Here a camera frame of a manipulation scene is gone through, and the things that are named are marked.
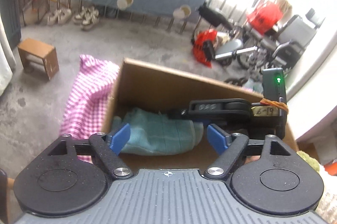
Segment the black wheelchair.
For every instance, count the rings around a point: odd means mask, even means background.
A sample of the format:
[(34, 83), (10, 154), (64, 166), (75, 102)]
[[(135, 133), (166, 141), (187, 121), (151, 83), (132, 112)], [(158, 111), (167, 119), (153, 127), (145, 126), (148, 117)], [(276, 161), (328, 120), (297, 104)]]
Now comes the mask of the black wheelchair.
[(236, 86), (242, 86), (249, 80), (260, 82), (265, 69), (282, 68), (288, 73), (300, 60), (317, 32), (316, 27), (310, 27), (298, 15), (293, 16), (272, 35), (261, 35), (249, 23), (233, 23), (220, 10), (207, 4), (200, 6), (198, 13), (212, 29), (218, 31), (211, 63), (215, 61), (222, 66), (229, 66), (237, 61), (245, 70), (244, 77), (226, 80)]

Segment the white sneakers pair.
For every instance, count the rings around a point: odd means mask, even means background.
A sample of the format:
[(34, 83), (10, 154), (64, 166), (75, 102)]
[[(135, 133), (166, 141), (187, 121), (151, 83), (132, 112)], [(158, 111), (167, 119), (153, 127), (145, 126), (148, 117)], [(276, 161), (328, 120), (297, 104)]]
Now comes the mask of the white sneakers pair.
[(83, 6), (81, 11), (72, 18), (72, 21), (74, 24), (80, 25), (82, 31), (89, 31), (99, 22), (99, 11), (94, 6), (89, 8)]
[(67, 8), (56, 9), (47, 17), (47, 25), (52, 26), (55, 24), (63, 25), (72, 17), (72, 11)]

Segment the pink checkered tablecloth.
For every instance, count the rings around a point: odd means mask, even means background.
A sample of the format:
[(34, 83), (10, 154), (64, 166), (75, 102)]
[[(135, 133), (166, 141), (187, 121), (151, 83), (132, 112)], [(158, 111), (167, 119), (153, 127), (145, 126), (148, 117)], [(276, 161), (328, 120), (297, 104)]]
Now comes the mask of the pink checkered tablecloth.
[(119, 66), (91, 55), (79, 56), (79, 72), (66, 102), (60, 135), (88, 139), (101, 132), (108, 96), (119, 73)]

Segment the small brown wooden stool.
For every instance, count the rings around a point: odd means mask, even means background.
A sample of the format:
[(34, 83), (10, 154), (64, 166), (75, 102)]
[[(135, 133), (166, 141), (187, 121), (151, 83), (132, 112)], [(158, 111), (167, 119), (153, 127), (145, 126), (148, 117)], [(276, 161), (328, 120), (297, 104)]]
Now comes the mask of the small brown wooden stool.
[(58, 57), (53, 45), (27, 38), (18, 45), (18, 53), (25, 71), (29, 70), (31, 63), (41, 65), (49, 81), (59, 72)]

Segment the red plastic bag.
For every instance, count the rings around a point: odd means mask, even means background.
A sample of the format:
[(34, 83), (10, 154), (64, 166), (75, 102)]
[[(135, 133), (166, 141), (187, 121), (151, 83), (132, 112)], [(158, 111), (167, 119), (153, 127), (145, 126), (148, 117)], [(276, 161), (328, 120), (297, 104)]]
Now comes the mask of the red plastic bag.
[(279, 6), (266, 2), (247, 15), (247, 22), (261, 35), (269, 31), (283, 17)]

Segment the teal towel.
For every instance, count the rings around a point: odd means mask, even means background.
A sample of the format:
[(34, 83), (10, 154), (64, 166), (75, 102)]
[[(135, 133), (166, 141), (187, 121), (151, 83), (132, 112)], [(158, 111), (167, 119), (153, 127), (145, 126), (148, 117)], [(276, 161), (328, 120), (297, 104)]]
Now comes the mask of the teal towel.
[(140, 108), (132, 109), (124, 118), (114, 117), (112, 128), (122, 123), (128, 123), (131, 130), (122, 152), (143, 156), (188, 152), (200, 143), (204, 132), (201, 122), (169, 119), (165, 114), (150, 113)]

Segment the red bag on floor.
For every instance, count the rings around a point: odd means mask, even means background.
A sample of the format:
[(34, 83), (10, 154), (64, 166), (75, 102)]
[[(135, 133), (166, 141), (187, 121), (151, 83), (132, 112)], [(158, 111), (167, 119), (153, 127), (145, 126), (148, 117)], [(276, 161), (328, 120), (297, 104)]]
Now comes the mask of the red bag on floor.
[(211, 61), (215, 54), (214, 46), (217, 41), (217, 33), (218, 31), (215, 29), (198, 31), (192, 38), (194, 58), (208, 68), (212, 68)]

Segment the brown cardboard box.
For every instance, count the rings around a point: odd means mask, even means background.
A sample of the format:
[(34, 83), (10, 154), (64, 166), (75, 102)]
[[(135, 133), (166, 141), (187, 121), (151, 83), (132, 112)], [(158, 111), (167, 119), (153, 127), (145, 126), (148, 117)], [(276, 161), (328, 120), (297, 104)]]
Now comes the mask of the brown cardboard box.
[[(259, 102), (260, 94), (211, 80), (195, 74), (154, 65), (134, 59), (124, 59), (117, 79), (108, 95), (108, 104), (102, 132), (111, 130), (112, 119), (123, 117), (129, 110), (139, 107), (153, 113), (182, 109), (193, 100), (243, 98)], [(226, 160), (235, 158), (229, 150), (217, 155), (206, 138), (183, 154), (164, 156), (139, 156), (133, 154), (109, 155), (111, 170), (124, 167), (130, 172), (139, 169), (199, 169), (226, 168)]]

